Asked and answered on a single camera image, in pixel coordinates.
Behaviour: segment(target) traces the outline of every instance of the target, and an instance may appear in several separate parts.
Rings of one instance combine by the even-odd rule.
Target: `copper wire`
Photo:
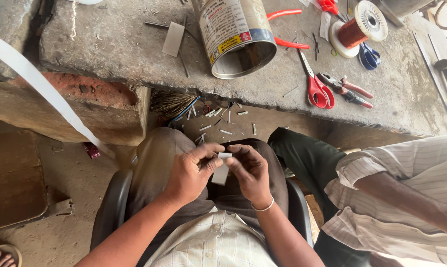
[[[365,36],[358,26],[355,19],[352,19],[351,21],[342,25],[339,29],[337,37],[339,38],[340,43],[348,49],[352,49],[368,39],[368,37]]]

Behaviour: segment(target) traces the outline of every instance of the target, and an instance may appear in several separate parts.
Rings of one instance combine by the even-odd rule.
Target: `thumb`
[[[223,165],[223,160],[214,158],[211,159],[207,164],[200,169],[200,174],[206,178],[209,178],[212,173],[214,173],[215,169]]]
[[[235,174],[240,183],[246,182],[252,178],[252,175],[248,173],[247,170],[245,170],[243,165],[241,165],[240,161],[238,161],[236,158],[228,158],[226,164],[232,171],[232,173]]]

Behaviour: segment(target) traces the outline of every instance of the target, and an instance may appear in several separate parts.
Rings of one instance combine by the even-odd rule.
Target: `left hand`
[[[225,147],[222,145],[207,143],[176,155],[166,189],[161,193],[164,201],[180,208],[199,197],[210,175],[222,166],[223,161],[217,158],[217,152],[223,151]],[[204,158],[210,160],[199,168],[198,164]]]

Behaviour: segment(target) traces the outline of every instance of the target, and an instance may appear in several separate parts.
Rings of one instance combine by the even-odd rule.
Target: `concrete floor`
[[[212,108],[217,105],[226,106],[227,103],[215,101]],[[203,113],[201,106],[202,102],[196,104],[200,115]],[[338,124],[305,115],[255,107],[244,106],[240,109],[235,105],[231,111],[232,123],[226,124],[222,121],[215,127],[207,129],[206,142],[223,143],[227,140],[244,138],[259,138],[266,141],[277,127],[289,126],[293,131],[322,140],[330,138],[332,133],[335,133],[336,138],[332,138],[334,145],[343,146],[345,138],[350,139],[351,134],[360,129],[350,125],[337,126]],[[238,116],[236,113],[240,111],[248,111],[248,114]],[[222,117],[227,120],[228,111]],[[217,120],[217,117],[207,118],[201,115],[194,118],[192,115],[189,121],[185,117],[179,122],[184,125],[186,135],[195,140],[202,133],[199,131],[202,124],[213,125]],[[256,124],[257,135],[253,135],[252,124]],[[152,114],[148,120],[148,131],[156,126],[159,126],[157,115]],[[233,134],[218,131],[220,127]],[[18,128],[0,121],[0,133],[15,130]],[[356,143],[362,148],[369,146],[370,137],[374,135],[382,136],[378,138],[377,145],[410,139],[374,129],[363,129],[363,132],[366,138],[359,134],[357,135],[360,137],[359,142]],[[64,150],[61,152],[53,152],[48,146],[40,146],[46,185],[54,186],[70,196],[75,203],[75,212],[70,216],[56,216],[22,227],[0,230],[0,244],[8,242],[17,246],[22,252],[24,267],[73,266],[88,253],[96,211],[108,182],[115,171],[125,168],[133,158],[133,147],[112,146],[112,149],[119,153],[119,163],[107,156],[91,160],[79,143],[64,143]]]

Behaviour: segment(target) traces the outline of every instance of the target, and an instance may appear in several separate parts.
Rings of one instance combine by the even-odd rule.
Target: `chair armrest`
[[[292,180],[286,179],[288,200],[289,200],[289,216],[288,219],[303,236],[307,243],[314,247],[312,239],[311,220],[309,217],[309,208],[303,191]]]
[[[95,217],[90,251],[123,224],[132,178],[133,170],[117,171],[111,178]]]

